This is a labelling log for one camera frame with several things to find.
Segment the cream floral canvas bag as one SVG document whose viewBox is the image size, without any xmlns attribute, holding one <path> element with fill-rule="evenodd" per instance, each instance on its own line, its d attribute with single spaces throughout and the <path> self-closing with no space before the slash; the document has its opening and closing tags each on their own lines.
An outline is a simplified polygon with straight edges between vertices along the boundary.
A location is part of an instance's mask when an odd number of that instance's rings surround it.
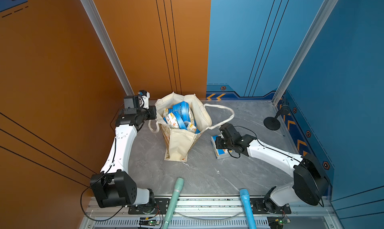
<svg viewBox="0 0 384 229">
<path fill-rule="evenodd" d="M 173 112 L 172 107 L 182 101 L 187 102 L 193 111 L 195 117 L 194 125 L 199 130 L 198 134 L 191 133 L 186 129 L 171 129 L 164 121 L 164 117 Z M 186 162 L 188 160 L 190 149 L 196 144 L 203 132 L 216 129 L 225 123 L 230 122 L 235 117 L 233 109 L 217 104 L 203 104 L 195 94 L 180 95 L 173 92 L 158 99 L 155 103 L 155 107 L 157 109 L 157 118 L 149 122 L 149 129 L 152 133 L 162 132 L 166 144 L 164 160 L 173 162 Z M 228 110 L 231 113 L 231 116 L 228 119 L 213 125 L 206 107 L 216 107 Z M 151 122 L 156 123 L 155 129 L 151 127 Z"/>
</svg>

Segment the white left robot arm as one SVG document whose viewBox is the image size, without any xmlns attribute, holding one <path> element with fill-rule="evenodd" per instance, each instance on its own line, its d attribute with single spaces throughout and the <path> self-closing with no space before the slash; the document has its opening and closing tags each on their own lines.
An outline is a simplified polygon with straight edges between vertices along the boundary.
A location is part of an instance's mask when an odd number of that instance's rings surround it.
<svg viewBox="0 0 384 229">
<path fill-rule="evenodd" d="M 101 172 L 92 175 L 90 188 L 100 208 L 145 206 L 154 208 L 151 189 L 140 189 L 129 176 L 129 159 L 133 142 L 146 121 L 156 118 L 156 107 L 149 105 L 150 93 L 124 97 L 124 108 L 115 122 L 115 137 Z"/>
</svg>

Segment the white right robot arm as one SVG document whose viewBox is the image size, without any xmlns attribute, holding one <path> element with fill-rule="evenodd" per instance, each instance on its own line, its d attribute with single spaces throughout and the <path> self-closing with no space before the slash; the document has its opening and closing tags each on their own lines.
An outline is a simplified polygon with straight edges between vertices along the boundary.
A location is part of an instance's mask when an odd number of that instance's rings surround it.
<svg viewBox="0 0 384 229">
<path fill-rule="evenodd" d="M 259 159 L 289 175 L 291 182 L 272 187 L 263 198 L 267 213 L 275 214 L 290 203 L 302 201 L 310 206 L 324 206 L 323 195 L 331 182 L 312 154 L 292 154 L 260 141 L 255 133 L 241 135 L 237 127 L 226 123 L 220 127 L 220 134 L 212 137 L 216 150 L 225 150 L 230 156 L 237 153 Z"/>
</svg>

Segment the row tissue pack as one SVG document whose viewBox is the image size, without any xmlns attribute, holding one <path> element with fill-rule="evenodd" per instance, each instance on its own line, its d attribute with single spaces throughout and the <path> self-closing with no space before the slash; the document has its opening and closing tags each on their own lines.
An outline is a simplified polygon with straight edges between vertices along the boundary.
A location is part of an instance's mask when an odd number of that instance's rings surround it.
<svg viewBox="0 0 384 229">
<path fill-rule="evenodd" d="M 177 111 L 184 122 L 195 124 L 195 117 L 190 105 L 182 101 L 172 107 L 173 111 Z"/>
<path fill-rule="evenodd" d="M 186 129 L 184 121 L 177 111 L 167 114 L 164 117 L 164 121 L 169 125 L 171 129 Z"/>
</svg>

